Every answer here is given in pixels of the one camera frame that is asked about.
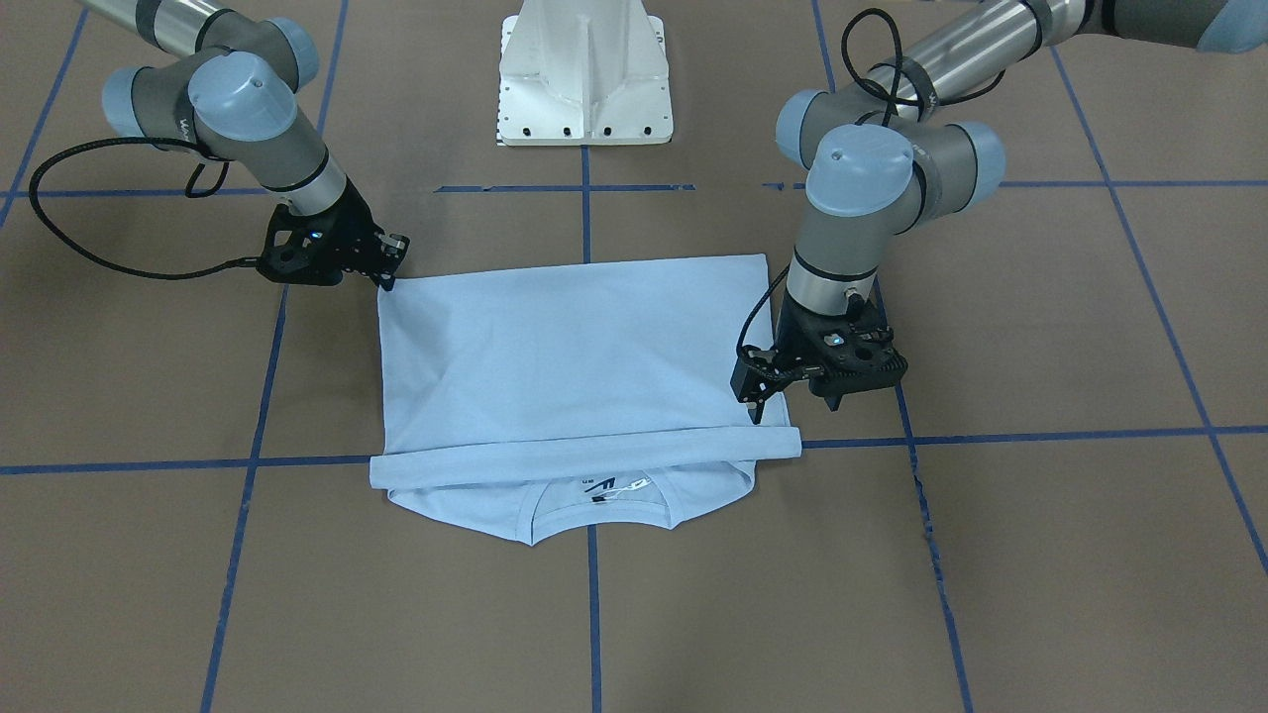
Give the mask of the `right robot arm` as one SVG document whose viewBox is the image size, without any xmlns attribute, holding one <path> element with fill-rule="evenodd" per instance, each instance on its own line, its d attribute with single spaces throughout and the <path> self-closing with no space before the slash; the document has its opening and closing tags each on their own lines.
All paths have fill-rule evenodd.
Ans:
<svg viewBox="0 0 1268 713">
<path fill-rule="evenodd" d="M 167 67 L 118 69 L 101 91 L 109 126 L 155 148 L 241 162 L 276 200 L 254 270 L 332 287 L 354 274 L 391 291 L 408 239 L 377 225 L 366 200 L 297 103 L 316 77 L 311 36 L 287 18 L 254 20 L 214 1 L 90 1 Z"/>
</svg>

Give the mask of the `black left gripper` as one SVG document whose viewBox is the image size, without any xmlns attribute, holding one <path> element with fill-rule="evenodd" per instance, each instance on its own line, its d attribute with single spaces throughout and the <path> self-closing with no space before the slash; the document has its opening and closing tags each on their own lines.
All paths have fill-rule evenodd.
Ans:
<svg viewBox="0 0 1268 713">
<path fill-rule="evenodd" d="M 760 298 L 746 318 L 737 340 L 732 391 L 747 401 L 749 420 L 761 425 L 766 402 L 806 382 L 806 389 L 838 412 L 843 396 L 891 388 L 907 374 L 907 359 L 894 348 L 891 325 L 876 304 L 850 293 L 843 315 L 812 312 L 785 298 L 773 344 L 766 351 L 747 345 L 749 326 L 766 308 L 770 294 Z"/>
</svg>

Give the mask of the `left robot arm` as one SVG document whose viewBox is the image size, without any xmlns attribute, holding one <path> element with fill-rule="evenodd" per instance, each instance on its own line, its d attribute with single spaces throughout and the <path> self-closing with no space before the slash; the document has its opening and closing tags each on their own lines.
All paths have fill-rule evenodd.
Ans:
<svg viewBox="0 0 1268 713">
<path fill-rule="evenodd" d="M 844 58 L 850 86 L 798 93 L 776 122 L 781 154 L 806 167 L 806 211 L 776 280 L 773 344 L 735 348 L 732 388 L 753 422 L 798 382 L 829 409 L 900 384 L 907 359 L 872 299 L 888 240 L 983 202 L 1006 175 L 992 127 L 931 126 L 938 109 L 992 91 L 1007 69 L 1074 36 L 1227 55 L 1265 44 L 1263 1 L 983 1 L 913 46 L 883 9 L 871 16 L 891 30 L 891 58 L 864 72 Z"/>
</svg>

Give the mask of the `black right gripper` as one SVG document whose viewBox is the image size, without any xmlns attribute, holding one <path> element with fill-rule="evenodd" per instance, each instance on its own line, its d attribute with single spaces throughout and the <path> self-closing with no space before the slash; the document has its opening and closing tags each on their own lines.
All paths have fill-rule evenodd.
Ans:
<svg viewBox="0 0 1268 713">
<path fill-rule="evenodd" d="M 333 287 L 345 274 L 366 277 L 391 292 L 410 239 L 380 230 L 358 190 L 345 190 L 317 214 L 298 216 L 276 204 L 268 219 L 257 273 L 281 284 Z"/>
</svg>

